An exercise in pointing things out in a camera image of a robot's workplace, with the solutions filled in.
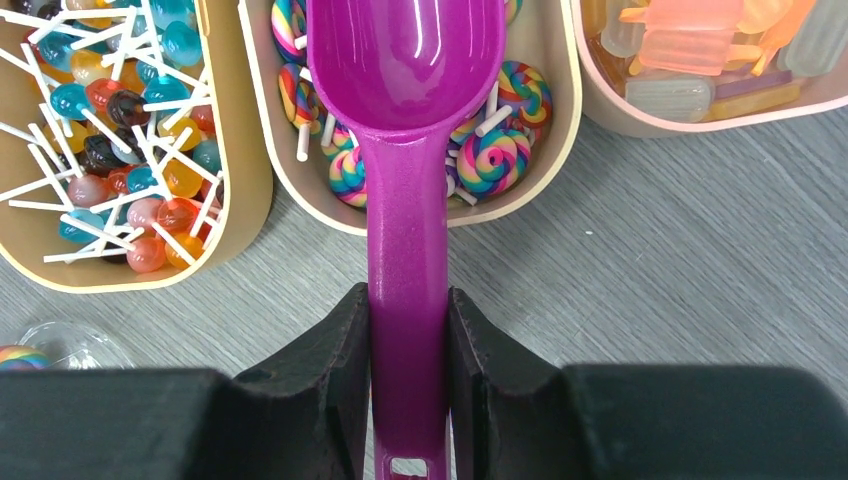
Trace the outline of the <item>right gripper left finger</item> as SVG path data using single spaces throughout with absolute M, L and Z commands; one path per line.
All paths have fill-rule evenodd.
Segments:
M 235 377 L 213 369 L 1 376 L 5 479 L 359 479 L 369 302 L 329 314 Z

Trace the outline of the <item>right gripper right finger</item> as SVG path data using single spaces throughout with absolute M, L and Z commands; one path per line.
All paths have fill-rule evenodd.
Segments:
M 847 411 L 761 365 L 555 366 L 449 294 L 461 479 L 843 479 Z

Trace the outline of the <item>magenta plastic scoop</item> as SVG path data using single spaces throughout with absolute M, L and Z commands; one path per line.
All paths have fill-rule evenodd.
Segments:
M 446 479 L 446 147 L 496 80 L 504 7 L 311 1 L 307 27 L 317 90 L 354 133 L 366 171 L 375 475 L 417 459 L 427 478 Z

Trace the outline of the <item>clear plastic cup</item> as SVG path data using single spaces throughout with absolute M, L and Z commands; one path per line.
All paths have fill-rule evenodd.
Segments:
M 48 321 L 1 335 L 3 345 L 23 345 L 43 352 L 50 364 L 41 370 L 132 369 L 125 350 L 87 324 Z

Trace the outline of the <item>rainbow swirl lollipop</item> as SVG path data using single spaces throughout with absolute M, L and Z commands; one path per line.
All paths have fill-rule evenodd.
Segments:
M 23 345 L 1 347 L 1 370 L 41 370 L 49 366 L 48 357 L 40 350 Z

